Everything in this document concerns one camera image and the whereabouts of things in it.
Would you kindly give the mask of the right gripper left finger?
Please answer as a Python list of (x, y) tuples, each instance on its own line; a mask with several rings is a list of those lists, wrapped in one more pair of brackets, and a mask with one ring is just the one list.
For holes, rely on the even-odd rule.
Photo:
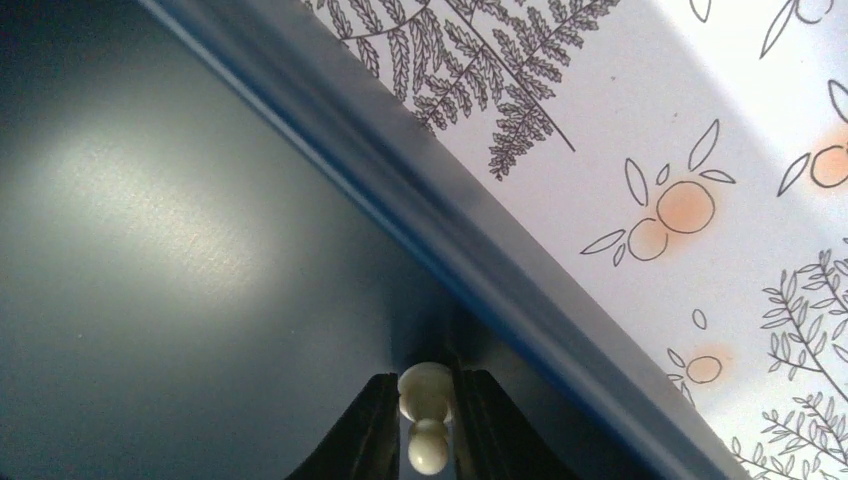
[(315, 450), (287, 480), (399, 477), (398, 375), (371, 377)]

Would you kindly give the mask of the white chess pawn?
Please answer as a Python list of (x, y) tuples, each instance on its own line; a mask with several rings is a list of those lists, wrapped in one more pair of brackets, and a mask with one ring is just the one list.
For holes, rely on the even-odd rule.
[(451, 370), (440, 363), (418, 363), (399, 377), (399, 410), (411, 422), (407, 456), (419, 474), (439, 474), (450, 460), (453, 391)]

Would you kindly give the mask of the dark blue tin box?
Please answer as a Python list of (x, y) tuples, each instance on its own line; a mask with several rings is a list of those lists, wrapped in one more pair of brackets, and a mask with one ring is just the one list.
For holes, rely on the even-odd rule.
[(651, 475), (132, 1), (1, 5), (1, 471), (279, 479), (452, 343), (593, 479)]

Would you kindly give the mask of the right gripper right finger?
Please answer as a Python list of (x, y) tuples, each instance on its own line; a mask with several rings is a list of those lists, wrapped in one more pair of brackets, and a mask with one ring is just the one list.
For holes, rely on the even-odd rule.
[(485, 370), (454, 370), (458, 479), (567, 480), (578, 475), (548, 447)]

